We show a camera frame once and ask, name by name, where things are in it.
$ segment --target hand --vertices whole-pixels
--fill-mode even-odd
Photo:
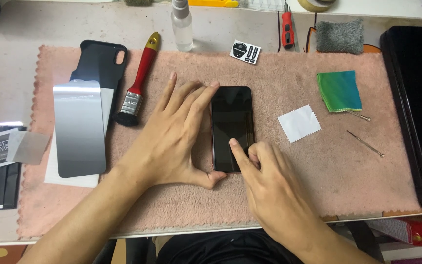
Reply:
[[[188,81],[174,92],[176,82],[173,71],[143,131],[115,167],[134,176],[145,188],[180,182],[211,189],[226,173],[195,168],[191,148],[219,82],[198,88],[198,80]]]
[[[236,139],[229,144],[245,180],[250,211],[270,237],[297,251],[295,247],[309,247],[307,239],[329,230],[277,146],[255,143],[247,158]]]

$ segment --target clear plastic bottle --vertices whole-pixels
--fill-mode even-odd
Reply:
[[[193,48],[193,29],[188,0],[172,0],[172,29],[175,35],[175,45],[182,52]]]

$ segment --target smartphone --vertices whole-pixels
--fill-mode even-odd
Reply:
[[[211,99],[212,157],[215,171],[240,172],[229,140],[237,139],[245,154],[255,143],[252,93],[247,86],[219,87]]]

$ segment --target gray bottle cap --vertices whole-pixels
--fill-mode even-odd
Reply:
[[[177,18],[184,19],[188,16],[188,0],[172,0],[172,12]]]

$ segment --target pink fluffy mat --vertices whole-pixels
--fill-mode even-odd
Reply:
[[[40,48],[32,131],[53,132],[52,87],[69,81],[79,55],[77,48]],[[132,51],[129,57],[132,59],[127,64],[118,105],[134,81],[141,52]],[[179,85],[199,78],[204,83],[218,80],[226,86],[249,86],[257,140],[275,142],[290,156],[321,216],[420,209],[381,54],[262,53],[258,63],[251,65],[226,53],[159,52],[145,86],[142,123],[147,121],[171,70],[177,71]],[[362,113],[372,121],[327,111],[316,74],[343,70],[356,71]],[[277,117],[306,104],[311,105],[322,130],[290,144]],[[362,145],[346,129],[385,153],[385,158]],[[107,154],[111,165],[140,131],[141,127],[117,124],[109,128]],[[209,118],[203,119],[193,158],[197,167],[211,169]],[[47,159],[48,151],[40,165],[26,166],[17,230],[21,238],[45,234],[91,190],[43,183]],[[255,224],[255,219],[247,209],[242,177],[231,175],[210,191],[180,184],[149,189],[117,233],[245,224]]]

